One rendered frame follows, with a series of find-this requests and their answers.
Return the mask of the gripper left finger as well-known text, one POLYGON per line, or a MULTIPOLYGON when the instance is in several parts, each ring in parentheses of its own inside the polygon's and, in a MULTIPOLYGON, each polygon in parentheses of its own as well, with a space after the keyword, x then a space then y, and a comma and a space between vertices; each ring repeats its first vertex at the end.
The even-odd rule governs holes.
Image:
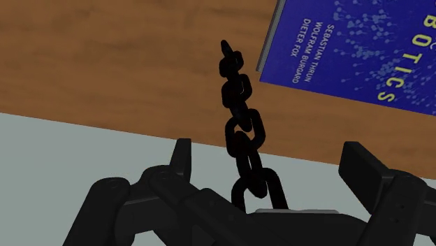
POLYGON ((153 231, 165 246, 252 246, 252 218, 211 189, 190 183, 191 140, 179 138, 168 165, 139 181, 96 181, 62 246, 132 246, 153 231))

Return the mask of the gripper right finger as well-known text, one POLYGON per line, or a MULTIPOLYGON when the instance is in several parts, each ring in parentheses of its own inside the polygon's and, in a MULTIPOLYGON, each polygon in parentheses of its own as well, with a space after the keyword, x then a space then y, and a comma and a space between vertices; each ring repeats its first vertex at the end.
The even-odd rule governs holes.
POLYGON ((356 246, 413 246, 418 234, 436 246, 435 188, 356 141, 344 143, 338 173, 370 214, 356 246))

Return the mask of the blue book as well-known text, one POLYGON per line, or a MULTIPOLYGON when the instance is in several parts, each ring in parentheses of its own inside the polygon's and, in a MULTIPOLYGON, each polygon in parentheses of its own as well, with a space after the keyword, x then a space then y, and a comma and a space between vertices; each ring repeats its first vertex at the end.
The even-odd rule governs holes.
POLYGON ((261 82, 436 116, 436 0, 277 0, 261 82))

